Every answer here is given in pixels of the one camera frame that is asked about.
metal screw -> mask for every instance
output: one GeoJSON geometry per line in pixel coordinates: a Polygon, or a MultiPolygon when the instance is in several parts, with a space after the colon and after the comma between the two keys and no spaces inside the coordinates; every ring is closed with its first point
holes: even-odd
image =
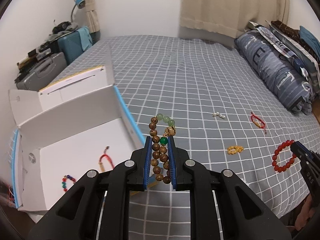
{"type": "Polygon", "coordinates": [[[87,176],[89,177],[89,178],[93,178],[93,177],[95,177],[97,175],[97,172],[96,171],[88,171],[87,172],[87,176]]]}
{"type": "Polygon", "coordinates": [[[36,163],[36,157],[33,153],[29,153],[29,161],[34,164],[36,163]]]}
{"type": "Polygon", "coordinates": [[[132,167],[132,166],[134,165],[134,161],[128,160],[128,161],[126,161],[126,162],[124,163],[124,165],[127,166],[127,167],[132,167]]]}
{"type": "Polygon", "coordinates": [[[224,170],[223,175],[226,177],[231,177],[233,175],[233,172],[231,170],[224,170]]]}
{"type": "Polygon", "coordinates": [[[196,162],[194,160],[186,160],[186,165],[192,167],[196,165],[196,162]]]}

white cardboard box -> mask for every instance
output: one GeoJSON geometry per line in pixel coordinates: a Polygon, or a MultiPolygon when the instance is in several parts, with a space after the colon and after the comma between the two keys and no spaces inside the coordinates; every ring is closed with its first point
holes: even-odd
{"type": "MultiPolygon", "coordinates": [[[[106,146],[114,165],[143,148],[145,138],[113,82],[106,64],[40,92],[9,91],[19,129],[13,171],[19,210],[44,214],[64,194],[63,176],[99,171],[106,146]]],[[[72,185],[68,180],[67,188],[72,185]]]]}

white grid pattern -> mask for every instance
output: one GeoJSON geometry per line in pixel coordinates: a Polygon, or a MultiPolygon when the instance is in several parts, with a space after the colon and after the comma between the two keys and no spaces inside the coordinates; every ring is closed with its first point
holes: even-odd
{"type": "MultiPolygon", "coordinates": [[[[287,139],[318,151],[320,129],[313,115],[293,115],[268,90],[235,49],[201,40],[125,36],[100,41],[66,68],[56,80],[104,64],[110,46],[116,84],[142,133],[157,113],[175,119],[177,147],[208,169],[232,169],[278,216],[296,207],[308,188],[296,163],[275,173],[271,156],[287,139]],[[268,133],[250,121],[262,117],[268,133]],[[223,120],[213,112],[226,115],[223,120]],[[228,155],[227,148],[244,151],[228,155]]],[[[165,125],[157,125],[159,134],[165,125]]],[[[281,165],[290,151],[279,155],[281,165]]],[[[130,239],[190,239],[188,192],[163,183],[131,197],[130,239]]]]}

blue patterned pillow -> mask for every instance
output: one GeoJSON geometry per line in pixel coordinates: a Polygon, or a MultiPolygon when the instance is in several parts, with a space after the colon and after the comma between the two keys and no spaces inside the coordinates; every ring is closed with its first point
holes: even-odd
{"type": "Polygon", "coordinates": [[[235,44],[285,108],[311,114],[311,85],[258,31],[243,34],[235,44]]]}

green bead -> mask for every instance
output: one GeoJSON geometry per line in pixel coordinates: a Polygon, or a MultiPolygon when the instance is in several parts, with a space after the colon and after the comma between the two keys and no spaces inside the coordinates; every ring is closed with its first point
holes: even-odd
{"type": "Polygon", "coordinates": [[[160,143],[161,145],[166,145],[168,143],[168,139],[166,137],[161,137],[160,143]]]}
{"type": "Polygon", "coordinates": [[[173,119],[170,119],[168,122],[168,126],[174,126],[175,125],[175,121],[173,119]]]}
{"type": "Polygon", "coordinates": [[[170,117],[168,117],[168,116],[164,116],[164,117],[163,117],[163,121],[164,121],[165,123],[167,123],[169,120],[170,120],[170,117]]]}
{"type": "Polygon", "coordinates": [[[157,114],[157,119],[158,119],[159,121],[161,121],[162,118],[163,118],[163,114],[157,114]]]}

